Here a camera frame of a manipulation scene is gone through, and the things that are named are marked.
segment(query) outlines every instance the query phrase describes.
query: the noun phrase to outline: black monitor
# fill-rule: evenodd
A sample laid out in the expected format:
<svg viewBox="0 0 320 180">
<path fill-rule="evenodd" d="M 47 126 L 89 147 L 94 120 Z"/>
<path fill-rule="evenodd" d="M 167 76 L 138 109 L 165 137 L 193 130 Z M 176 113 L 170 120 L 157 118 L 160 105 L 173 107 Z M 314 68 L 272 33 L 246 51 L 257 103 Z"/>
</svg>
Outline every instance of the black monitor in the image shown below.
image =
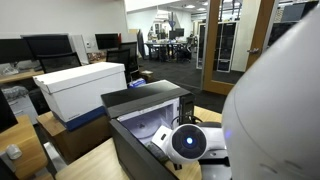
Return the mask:
<svg viewBox="0 0 320 180">
<path fill-rule="evenodd" d="M 2 90 L 0 90 L 0 133 L 18 123 Z"/>
<path fill-rule="evenodd" d="M 0 64 L 33 60 L 33 55 L 23 39 L 0 39 Z"/>
<path fill-rule="evenodd" d="M 169 31 L 169 39 L 176 39 L 177 32 L 176 31 Z"/>
<path fill-rule="evenodd" d="M 112 49 L 119 47 L 118 34 L 95 34 L 98 49 Z"/>
<path fill-rule="evenodd" d="M 21 35 L 34 57 L 72 53 L 68 34 Z"/>
<path fill-rule="evenodd" d="M 183 37 L 184 36 L 184 29 L 183 28 L 176 28 L 177 37 Z"/>
</svg>

